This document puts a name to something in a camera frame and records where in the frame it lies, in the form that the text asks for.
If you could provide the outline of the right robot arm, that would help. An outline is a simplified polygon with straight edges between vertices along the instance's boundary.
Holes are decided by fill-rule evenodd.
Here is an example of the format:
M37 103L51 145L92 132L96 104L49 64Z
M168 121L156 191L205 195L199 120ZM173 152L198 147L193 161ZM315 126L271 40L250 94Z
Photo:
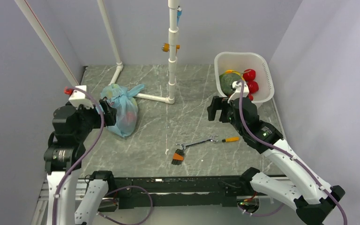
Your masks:
M220 110L219 121L230 123L248 146L273 162L293 183L287 185L260 170L250 167L240 176L240 190L266 194L288 207L307 225L321 225L345 195L344 189L332 186L310 170L272 124L260 119L257 107L249 98L230 100L214 96L207 107L208 120Z

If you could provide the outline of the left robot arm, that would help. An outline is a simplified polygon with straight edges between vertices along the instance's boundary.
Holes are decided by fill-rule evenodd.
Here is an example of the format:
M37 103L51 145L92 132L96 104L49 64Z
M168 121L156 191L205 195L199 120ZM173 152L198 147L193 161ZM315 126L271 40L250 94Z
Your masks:
M105 119L113 124L115 112L89 99L71 100L53 113L54 132L44 154L49 187L47 224L91 225L103 197L115 193L113 173L94 171L81 203L75 203L82 160L87 153L83 143L93 129L103 131Z

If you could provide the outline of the light blue plastic bag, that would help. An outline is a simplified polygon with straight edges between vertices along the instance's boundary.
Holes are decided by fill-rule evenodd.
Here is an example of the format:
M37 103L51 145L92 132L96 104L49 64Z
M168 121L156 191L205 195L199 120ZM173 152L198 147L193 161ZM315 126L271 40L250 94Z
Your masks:
M108 126L108 130L121 137L130 136L136 127L138 117L138 105L135 96L143 90L144 84L139 84L132 89L110 84L103 88L100 98L116 109L116 124Z

